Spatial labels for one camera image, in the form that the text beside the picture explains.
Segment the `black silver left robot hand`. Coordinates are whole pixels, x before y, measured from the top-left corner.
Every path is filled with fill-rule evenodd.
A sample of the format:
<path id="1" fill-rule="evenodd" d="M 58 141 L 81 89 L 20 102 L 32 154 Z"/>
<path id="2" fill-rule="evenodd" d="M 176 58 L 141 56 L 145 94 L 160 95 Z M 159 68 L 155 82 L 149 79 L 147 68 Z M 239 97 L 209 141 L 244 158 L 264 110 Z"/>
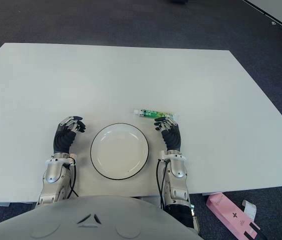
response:
<path id="1" fill-rule="evenodd" d="M 56 129 L 53 140 L 53 153 L 69 153 L 78 132 L 83 133 L 86 125 L 80 116 L 69 116 L 62 120 Z"/>

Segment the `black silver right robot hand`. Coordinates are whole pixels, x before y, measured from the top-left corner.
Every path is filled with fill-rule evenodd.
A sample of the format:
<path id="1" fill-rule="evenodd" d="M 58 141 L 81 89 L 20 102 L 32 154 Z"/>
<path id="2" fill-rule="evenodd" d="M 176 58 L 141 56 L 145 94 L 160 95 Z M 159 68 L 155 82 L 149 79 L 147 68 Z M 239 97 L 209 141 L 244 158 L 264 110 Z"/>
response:
<path id="1" fill-rule="evenodd" d="M 167 151 L 180 151 L 181 135 L 175 120 L 169 116 L 162 116 L 154 119 L 154 126 L 155 130 L 161 132 Z"/>

